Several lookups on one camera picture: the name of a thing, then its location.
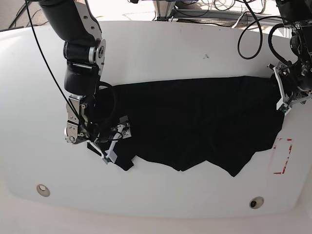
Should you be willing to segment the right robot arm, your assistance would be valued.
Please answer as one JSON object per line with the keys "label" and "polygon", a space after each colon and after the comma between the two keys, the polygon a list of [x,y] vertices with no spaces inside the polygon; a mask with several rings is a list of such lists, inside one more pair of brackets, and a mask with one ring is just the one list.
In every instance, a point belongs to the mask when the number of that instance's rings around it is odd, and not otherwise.
{"label": "right robot arm", "polygon": [[[127,117],[122,117],[117,126],[110,124],[117,99],[113,86],[100,80],[106,49],[101,27],[86,0],[39,0],[38,4],[64,41],[63,55],[67,61],[64,89],[70,93],[66,98],[65,139],[72,144],[87,142],[105,163],[114,163],[115,144],[131,137],[131,133]],[[114,102],[109,116],[96,121],[96,97],[101,87],[112,92]]]}

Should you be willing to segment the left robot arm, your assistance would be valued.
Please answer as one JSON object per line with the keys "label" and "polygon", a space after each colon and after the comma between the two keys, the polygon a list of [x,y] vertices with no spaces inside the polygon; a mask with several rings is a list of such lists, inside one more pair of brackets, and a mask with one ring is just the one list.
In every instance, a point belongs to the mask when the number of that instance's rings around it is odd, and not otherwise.
{"label": "left robot arm", "polygon": [[[310,0],[277,0],[280,15],[275,16],[283,22],[272,27],[268,35],[268,46],[279,60],[274,66],[272,77],[280,91],[276,109],[287,113],[293,105],[304,104],[312,97],[312,2]],[[279,28],[291,29],[290,48],[297,56],[296,62],[286,60],[273,47],[273,33]]]}

